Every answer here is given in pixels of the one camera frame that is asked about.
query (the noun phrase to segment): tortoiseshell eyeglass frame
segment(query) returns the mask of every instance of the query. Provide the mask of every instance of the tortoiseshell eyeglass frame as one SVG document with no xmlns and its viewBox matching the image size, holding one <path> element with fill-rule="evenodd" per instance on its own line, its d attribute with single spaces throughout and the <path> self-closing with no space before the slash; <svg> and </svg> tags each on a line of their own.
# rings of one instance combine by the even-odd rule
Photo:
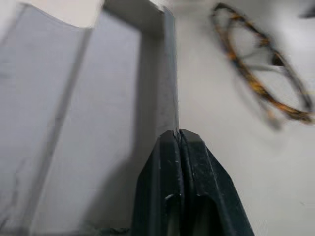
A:
<svg viewBox="0 0 315 236">
<path fill-rule="evenodd" d="M 229 18 L 226 30 L 224 31 L 218 22 L 218 13 L 220 10 L 227 10 L 231 17 Z M 223 47 L 225 48 L 229 59 L 236 66 L 242 77 L 248 83 L 249 87 L 254 91 L 254 93 L 258 96 L 259 99 L 265 100 L 269 102 L 271 105 L 282 111 L 288 119 L 298 120 L 305 124 L 312 124 L 314 120 L 311 118 L 311 114 L 313 114 L 313 103 L 312 100 L 305 90 L 302 82 L 297 77 L 289 63 L 284 59 L 284 57 L 272 46 L 271 40 L 268 36 L 262 32 L 260 32 L 257 28 L 255 28 L 252 23 L 250 23 L 245 15 L 239 14 L 236 10 L 232 9 L 230 6 L 219 3 L 214 9 L 212 13 L 212 22 L 215 26 L 215 30 L 220 36 L 220 39 L 223 43 Z M 292 83 L 293 87 L 296 89 L 297 94 L 301 98 L 303 102 L 303 108 L 305 111 L 300 111 L 295 108 L 292 108 L 280 101 L 278 101 L 259 81 L 259 79 L 251 73 L 251 70 L 242 62 L 242 60 L 237 56 L 235 49 L 231 43 L 231 31 L 235 23 L 241 23 L 245 28 L 252 31 L 259 40 L 258 47 L 267 47 L 271 53 L 271 63 L 276 66 L 282 66 L 286 76 L 289 81 Z M 274 114 L 268 110 L 267 115 L 270 118 L 274 118 Z"/>
</svg>

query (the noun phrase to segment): eyeglasses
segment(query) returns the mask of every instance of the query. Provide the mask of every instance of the eyeglasses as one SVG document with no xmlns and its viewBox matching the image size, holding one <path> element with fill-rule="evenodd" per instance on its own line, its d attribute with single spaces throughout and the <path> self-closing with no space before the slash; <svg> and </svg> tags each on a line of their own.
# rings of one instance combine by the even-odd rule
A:
<svg viewBox="0 0 315 236">
<path fill-rule="evenodd" d="M 219 20 L 219 16 L 223 11 L 228 14 L 226 27 L 222 27 Z M 236 10 L 224 3 L 219 3 L 213 9 L 212 21 L 215 26 L 215 30 L 220 36 L 223 47 L 228 54 L 228 58 L 233 62 L 239 73 L 242 75 L 258 99 L 268 102 L 270 105 L 281 111 L 288 119 L 298 120 L 305 124 L 312 124 L 312 100 L 292 67 L 284 59 L 283 55 L 281 55 L 280 52 L 273 47 L 270 38 L 255 28 L 252 23 L 247 20 L 245 15 L 239 14 Z M 254 47 L 265 48 L 268 50 L 269 63 L 282 69 L 292 88 L 294 88 L 295 94 L 298 96 L 298 100 L 302 101 L 302 109 L 298 109 L 288 105 L 286 102 L 280 101 L 281 99 L 275 95 L 277 95 L 277 93 L 281 93 L 281 91 L 271 93 L 270 89 L 268 89 L 267 86 L 265 86 L 265 84 L 263 84 L 261 80 L 259 80 L 258 77 L 253 73 L 250 66 L 248 66 L 245 61 L 245 57 L 248 55 L 241 57 L 242 45 L 248 46 L 249 43 L 242 39 L 239 41 L 240 43 L 235 43 L 236 37 L 233 33 L 233 29 L 236 27 L 236 25 L 239 25 L 247 32 L 250 32 L 252 37 L 255 39 Z M 271 110 L 265 109 L 265 111 L 268 118 L 275 119 L 275 115 Z"/>
</svg>

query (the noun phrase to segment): black plastic object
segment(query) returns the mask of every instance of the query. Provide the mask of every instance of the black plastic object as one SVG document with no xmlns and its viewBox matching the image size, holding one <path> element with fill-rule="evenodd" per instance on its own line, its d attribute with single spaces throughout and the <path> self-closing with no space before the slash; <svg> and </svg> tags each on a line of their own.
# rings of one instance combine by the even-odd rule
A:
<svg viewBox="0 0 315 236">
<path fill-rule="evenodd" d="M 162 134 L 137 184 L 132 236 L 167 236 L 171 210 L 181 236 L 192 236 L 206 212 L 209 236 L 253 236 L 234 184 L 199 135 Z"/>
</svg>

